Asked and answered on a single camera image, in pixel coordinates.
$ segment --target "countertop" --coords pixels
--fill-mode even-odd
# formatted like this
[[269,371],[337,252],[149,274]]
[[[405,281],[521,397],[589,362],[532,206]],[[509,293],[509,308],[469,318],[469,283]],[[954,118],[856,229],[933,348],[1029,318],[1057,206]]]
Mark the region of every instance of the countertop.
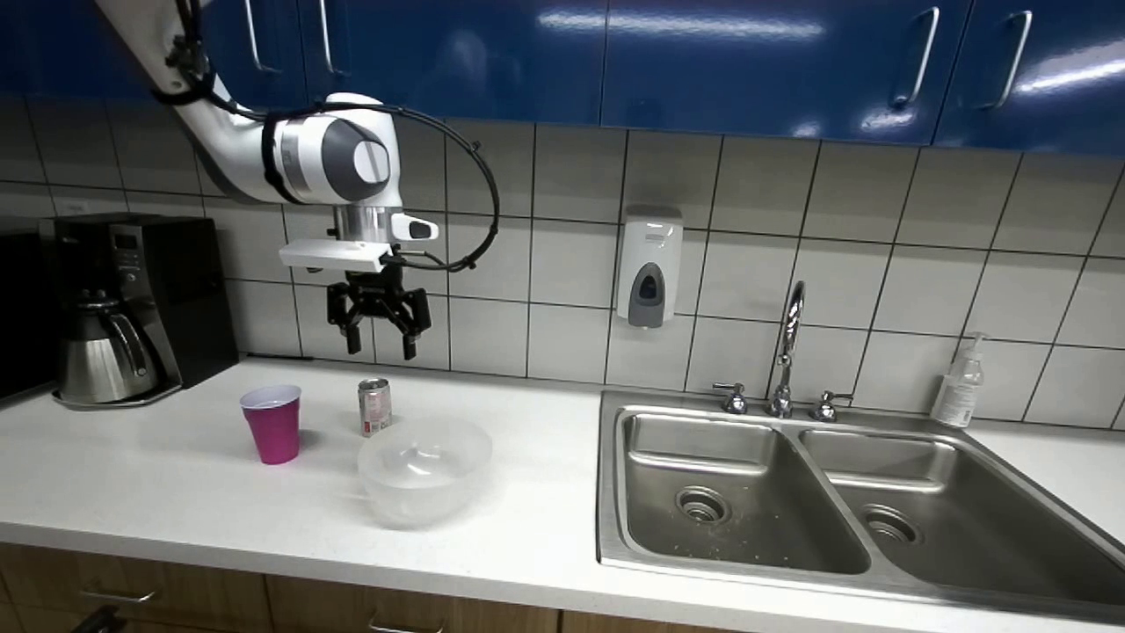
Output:
[[[364,377],[359,364],[240,362],[150,408],[67,410],[47,392],[12,403],[0,410],[0,542],[720,630],[1112,630],[601,565],[597,391],[382,371],[402,420],[476,420],[494,437],[496,466],[458,521],[375,527],[355,483]],[[237,403],[259,382],[301,388],[301,452],[280,466],[257,465]],[[1125,437],[1023,426],[973,426],[973,437],[1125,542],[1116,488]]]

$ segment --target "lower cabinet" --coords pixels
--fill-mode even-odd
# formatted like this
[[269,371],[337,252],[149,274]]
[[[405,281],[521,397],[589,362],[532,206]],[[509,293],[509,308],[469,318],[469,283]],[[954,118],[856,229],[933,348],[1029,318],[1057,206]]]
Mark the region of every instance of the lower cabinet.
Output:
[[559,613],[269,577],[278,633],[556,633]]
[[713,633],[713,630],[562,613],[562,633]]
[[0,543],[0,633],[73,633],[112,603],[128,633],[706,633],[382,588]]

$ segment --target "faucet handle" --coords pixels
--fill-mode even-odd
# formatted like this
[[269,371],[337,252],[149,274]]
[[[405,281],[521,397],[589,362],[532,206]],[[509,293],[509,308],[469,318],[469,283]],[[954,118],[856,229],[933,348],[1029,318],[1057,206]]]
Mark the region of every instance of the faucet handle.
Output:
[[747,416],[748,410],[748,397],[747,397],[747,382],[710,382],[713,392],[720,392],[720,408],[731,416]]
[[856,392],[822,391],[811,417],[833,420],[843,408],[851,408]]

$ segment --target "pink cup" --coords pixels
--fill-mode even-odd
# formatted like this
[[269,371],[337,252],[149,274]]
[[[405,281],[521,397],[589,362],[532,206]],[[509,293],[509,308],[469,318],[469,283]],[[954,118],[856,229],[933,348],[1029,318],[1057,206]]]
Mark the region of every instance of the pink cup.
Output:
[[300,403],[301,391],[292,382],[257,388],[240,397],[255,431],[259,465],[285,465],[301,450]]

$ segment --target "stainless steel sink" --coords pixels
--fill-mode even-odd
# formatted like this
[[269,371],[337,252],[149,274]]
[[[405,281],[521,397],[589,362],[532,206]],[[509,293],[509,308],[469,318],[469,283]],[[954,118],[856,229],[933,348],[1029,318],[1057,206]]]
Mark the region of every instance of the stainless steel sink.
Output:
[[1123,543],[955,430],[634,400],[601,403],[608,565],[1125,622]]

